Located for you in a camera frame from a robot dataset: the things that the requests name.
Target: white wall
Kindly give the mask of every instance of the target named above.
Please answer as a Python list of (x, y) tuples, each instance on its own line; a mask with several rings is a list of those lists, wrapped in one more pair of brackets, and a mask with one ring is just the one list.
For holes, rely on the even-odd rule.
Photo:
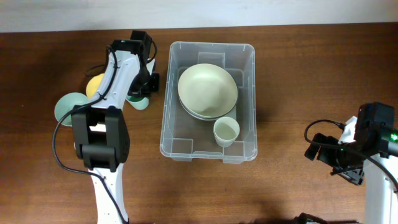
[(0, 32), (398, 21), (398, 0), (5, 0), (1, 5)]

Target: bowl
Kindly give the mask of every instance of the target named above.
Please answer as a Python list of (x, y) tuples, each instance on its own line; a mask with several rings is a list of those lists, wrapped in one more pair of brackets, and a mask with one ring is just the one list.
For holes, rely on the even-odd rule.
[(238, 87), (226, 70), (203, 63), (189, 67), (182, 73), (178, 81), (178, 95), (190, 115), (214, 120), (235, 107)]

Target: yellow bowl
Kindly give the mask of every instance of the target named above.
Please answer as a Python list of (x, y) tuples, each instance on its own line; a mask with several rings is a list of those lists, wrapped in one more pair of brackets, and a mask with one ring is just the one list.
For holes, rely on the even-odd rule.
[(90, 99), (91, 97), (94, 96), (95, 91), (97, 91), (98, 87), (100, 86), (101, 80), (103, 77), (104, 77), (104, 74), (102, 73), (100, 75), (95, 76), (88, 82), (87, 87), (86, 87), (87, 98)]

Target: wooden table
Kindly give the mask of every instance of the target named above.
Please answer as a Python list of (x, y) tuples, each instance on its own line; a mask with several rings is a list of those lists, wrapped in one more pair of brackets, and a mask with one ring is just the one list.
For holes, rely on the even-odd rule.
[[(131, 138), (124, 203), (132, 222), (273, 223), (301, 212), (364, 220), (365, 187), (306, 159), (303, 130), (315, 119), (346, 121), (363, 103), (398, 108), (397, 23), (148, 32), (159, 47), (161, 89), (145, 111), (124, 109)], [(107, 44), (130, 33), (0, 34), (0, 223), (96, 223), (91, 179), (62, 170), (53, 158), (53, 109), (64, 94), (84, 93), (83, 72), (104, 62)], [(256, 49), (255, 160), (176, 162), (159, 152), (169, 46), (176, 40)], [(310, 135), (320, 131), (340, 136), (327, 124)], [(66, 165), (83, 169), (70, 128), (61, 129), (57, 144)]]

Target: light green bowl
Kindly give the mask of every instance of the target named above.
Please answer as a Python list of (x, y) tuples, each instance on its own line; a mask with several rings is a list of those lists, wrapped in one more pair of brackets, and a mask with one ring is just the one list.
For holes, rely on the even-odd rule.
[[(68, 111), (72, 110), (75, 105), (84, 105), (88, 103), (88, 98), (86, 95), (81, 93), (69, 93), (60, 98), (55, 105), (54, 115), (57, 121), (65, 115)], [(65, 120), (63, 120), (62, 125), (72, 126), (72, 118), (69, 115)]]

